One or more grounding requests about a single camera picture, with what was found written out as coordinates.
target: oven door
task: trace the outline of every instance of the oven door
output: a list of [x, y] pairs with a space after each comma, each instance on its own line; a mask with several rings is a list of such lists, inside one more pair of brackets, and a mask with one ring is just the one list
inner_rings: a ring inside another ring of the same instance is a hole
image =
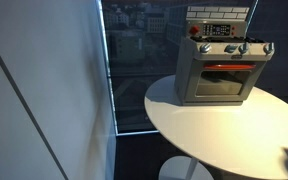
[[265, 62], [198, 61], [190, 70], [185, 101], [242, 102], [247, 99]]
[[255, 64], [205, 64], [196, 96], [238, 95]]

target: glass window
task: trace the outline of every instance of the glass window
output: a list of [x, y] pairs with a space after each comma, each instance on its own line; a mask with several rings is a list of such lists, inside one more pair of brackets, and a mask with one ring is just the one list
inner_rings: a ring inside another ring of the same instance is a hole
[[144, 109], [145, 92], [156, 80], [175, 74], [190, 5], [250, 7], [252, 1], [102, 0], [119, 133], [154, 130]]

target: table base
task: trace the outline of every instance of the table base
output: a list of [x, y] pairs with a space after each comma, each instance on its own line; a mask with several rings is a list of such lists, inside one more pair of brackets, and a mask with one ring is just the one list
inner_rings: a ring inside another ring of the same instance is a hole
[[196, 159], [175, 156], [168, 159], [159, 173], [159, 180], [214, 180]]

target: control panel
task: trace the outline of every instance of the control panel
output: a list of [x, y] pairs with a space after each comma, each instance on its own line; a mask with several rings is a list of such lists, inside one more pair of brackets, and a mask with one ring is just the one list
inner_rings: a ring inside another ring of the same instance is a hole
[[246, 22], [187, 21], [188, 37], [245, 37]]
[[229, 36], [231, 25], [204, 24], [203, 36]]

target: table top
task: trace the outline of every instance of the table top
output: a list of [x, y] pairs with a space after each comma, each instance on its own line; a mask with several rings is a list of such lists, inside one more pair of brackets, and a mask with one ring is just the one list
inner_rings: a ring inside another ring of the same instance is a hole
[[151, 85], [145, 109], [187, 154], [247, 177], [288, 179], [288, 104], [254, 87], [241, 106], [180, 106], [174, 78]]

